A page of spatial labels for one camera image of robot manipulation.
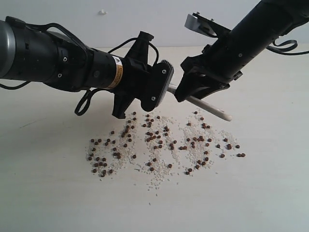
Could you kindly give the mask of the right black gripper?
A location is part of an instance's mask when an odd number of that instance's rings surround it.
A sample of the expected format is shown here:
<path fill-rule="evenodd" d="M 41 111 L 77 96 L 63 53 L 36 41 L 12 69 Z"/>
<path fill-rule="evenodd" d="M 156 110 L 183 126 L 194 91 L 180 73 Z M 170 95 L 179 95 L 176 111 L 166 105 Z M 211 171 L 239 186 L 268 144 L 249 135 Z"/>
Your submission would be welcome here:
<path fill-rule="evenodd" d="M 208 44 L 200 55 L 187 57 L 181 68 L 184 75 L 174 93 L 176 100 L 182 102 L 190 96 L 201 100 L 230 88 L 229 83 L 243 75 L 243 59 L 227 46 Z"/>

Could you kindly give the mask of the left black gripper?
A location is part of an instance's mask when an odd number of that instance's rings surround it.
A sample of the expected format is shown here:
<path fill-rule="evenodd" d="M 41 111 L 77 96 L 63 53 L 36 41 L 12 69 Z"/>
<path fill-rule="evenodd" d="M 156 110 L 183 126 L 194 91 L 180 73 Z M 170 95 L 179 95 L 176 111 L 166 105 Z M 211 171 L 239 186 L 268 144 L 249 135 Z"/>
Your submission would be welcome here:
<path fill-rule="evenodd" d="M 127 43 L 133 42 L 122 58 L 121 81 L 111 90 L 114 94 L 112 116 L 115 118 L 125 118 L 125 111 L 134 99 L 140 99 L 142 109 L 151 112 L 161 103 L 167 92 L 174 68 L 167 60 L 157 63 L 159 52 L 151 43 L 153 38 L 153 35 L 140 31 L 138 37 L 130 38 L 111 50 L 114 52 Z M 149 47 L 156 53 L 154 66 L 148 64 Z"/>

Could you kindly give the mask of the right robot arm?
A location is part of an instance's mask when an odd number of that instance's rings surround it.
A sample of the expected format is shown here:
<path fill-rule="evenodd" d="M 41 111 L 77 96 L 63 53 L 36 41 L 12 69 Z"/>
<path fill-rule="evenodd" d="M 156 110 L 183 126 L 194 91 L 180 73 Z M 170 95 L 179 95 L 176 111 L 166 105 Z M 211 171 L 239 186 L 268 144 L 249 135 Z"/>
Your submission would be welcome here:
<path fill-rule="evenodd" d="M 233 29 L 189 14 L 184 26 L 216 41 L 181 63 L 184 74 L 175 98 L 179 102 L 189 96 L 201 100 L 228 89 L 242 76 L 241 69 L 272 42 L 308 21 L 307 0 L 262 0 Z"/>

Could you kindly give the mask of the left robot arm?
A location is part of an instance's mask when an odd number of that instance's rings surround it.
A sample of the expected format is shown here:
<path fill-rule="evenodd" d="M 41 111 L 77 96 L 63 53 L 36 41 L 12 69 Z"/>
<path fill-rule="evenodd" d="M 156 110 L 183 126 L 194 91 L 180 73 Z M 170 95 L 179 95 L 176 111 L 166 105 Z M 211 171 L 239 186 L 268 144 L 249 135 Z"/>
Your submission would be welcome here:
<path fill-rule="evenodd" d="M 124 57 L 85 45 L 57 23 L 28 24 L 7 16 L 0 23 L 0 77 L 31 82 L 66 91 L 84 91 L 75 108 L 83 115 L 93 95 L 105 90 L 114 95 L 112 115 L 118 119 L 134 99 L 144 111 L 154 110 L 162 101 L 174 73 L 166 60 L 148 64 L 153 36 L 140 32 Z"/>

